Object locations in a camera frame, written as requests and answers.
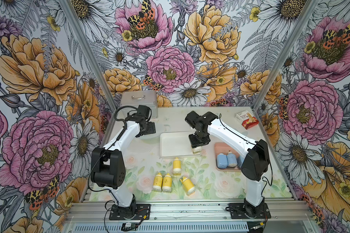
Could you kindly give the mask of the white rectangular tray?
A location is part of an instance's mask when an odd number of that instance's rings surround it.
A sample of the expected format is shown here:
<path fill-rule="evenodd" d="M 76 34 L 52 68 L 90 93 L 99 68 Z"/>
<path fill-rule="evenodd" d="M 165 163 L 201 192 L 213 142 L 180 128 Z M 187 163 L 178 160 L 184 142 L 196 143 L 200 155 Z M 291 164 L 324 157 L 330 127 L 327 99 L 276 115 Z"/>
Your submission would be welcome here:
<path fill-rule="evenodd" d="M 160 157 L 162 159 L 175 159 L 195 157 L 202 155 L 202 149 L 193 152 L 190 140 L 191 131 L 171 132 L 160 135 Z"/>

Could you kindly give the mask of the blue sharpener with white nozzle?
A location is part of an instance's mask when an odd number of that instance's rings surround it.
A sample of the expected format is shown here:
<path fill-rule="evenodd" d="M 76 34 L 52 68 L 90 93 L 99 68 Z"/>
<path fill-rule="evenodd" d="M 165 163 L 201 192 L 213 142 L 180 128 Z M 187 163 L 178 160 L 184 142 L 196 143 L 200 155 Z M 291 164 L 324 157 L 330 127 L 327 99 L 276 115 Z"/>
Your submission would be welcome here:
<path fill-rule="evenodd" d="M 227 166 L 229 168 L 235 168 L 238 165 L 236 155 L 232 151 L 229 151 L 226 156 L 227 156 L 227 163 L 228 163 Z"/>

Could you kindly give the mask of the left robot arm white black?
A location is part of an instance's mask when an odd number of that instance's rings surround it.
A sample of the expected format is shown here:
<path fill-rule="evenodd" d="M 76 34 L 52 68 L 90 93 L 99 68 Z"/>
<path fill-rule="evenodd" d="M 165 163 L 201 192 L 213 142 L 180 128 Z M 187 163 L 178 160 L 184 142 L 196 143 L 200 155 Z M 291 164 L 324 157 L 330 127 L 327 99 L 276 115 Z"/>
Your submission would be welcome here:
<path fill-rule="evenodd" d="M 90 180 L 114 199 L 111 213 L 125 219 L 134 218 L 137 207 L 134 194 L 124 184 L 126 167 L 123 154 L 133 139 L 155 133 L 151 116 L 151 108 L 145 105 L 118 108 L 113 119 L 123 123 L 122 129 L 105 146 L 95 148 L 91 154 Z"/>

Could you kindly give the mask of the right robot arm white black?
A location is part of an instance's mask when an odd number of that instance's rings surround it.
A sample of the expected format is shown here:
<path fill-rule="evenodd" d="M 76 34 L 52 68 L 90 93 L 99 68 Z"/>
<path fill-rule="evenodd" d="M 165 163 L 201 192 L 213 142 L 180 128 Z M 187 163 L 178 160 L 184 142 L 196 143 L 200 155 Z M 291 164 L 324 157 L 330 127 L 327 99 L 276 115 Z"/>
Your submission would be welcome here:
<path fill-rule="evenodd" d="M 258 218 L 260 215 L 265 218 L 263 177 L 271 164 L 267 142 L 262 139 L 255 141 L 242 135 L 212 112 L 199 115 L 191 111 L 185 117 L 185 122 L 195 129 L 195 133 L 188 136 L 193 149 L 208 145 L 211 142 L 209 136 L 214 136 L 239 154 L 237 164 L 247 181 L 246 196 L 240 214 L 248 218 Z"/>

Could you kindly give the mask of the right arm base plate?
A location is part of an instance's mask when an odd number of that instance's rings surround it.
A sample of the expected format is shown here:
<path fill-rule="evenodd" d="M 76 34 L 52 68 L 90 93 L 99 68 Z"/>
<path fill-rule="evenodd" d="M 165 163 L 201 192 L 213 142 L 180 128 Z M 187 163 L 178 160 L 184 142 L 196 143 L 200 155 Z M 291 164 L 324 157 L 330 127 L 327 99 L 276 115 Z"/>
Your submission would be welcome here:
<path fill-rule="evenodd" d="M 230 203 L 225 210 L 230 213 L 232 219 L 270 219 L 272 217 L 265 202 L 259 206 L 249 203 Z"/>

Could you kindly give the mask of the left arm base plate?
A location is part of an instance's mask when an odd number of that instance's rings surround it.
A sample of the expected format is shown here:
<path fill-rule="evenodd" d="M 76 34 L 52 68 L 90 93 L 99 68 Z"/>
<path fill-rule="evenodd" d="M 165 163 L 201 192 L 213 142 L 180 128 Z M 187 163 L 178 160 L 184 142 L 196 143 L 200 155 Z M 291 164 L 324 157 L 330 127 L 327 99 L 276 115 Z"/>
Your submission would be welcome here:
<path fill-rule="evenodd" d="M 145 220 L 150 218 L 151 204 L 136 204 L 127 208 L 113 205 L 109 213 L 109 220 Z"/>

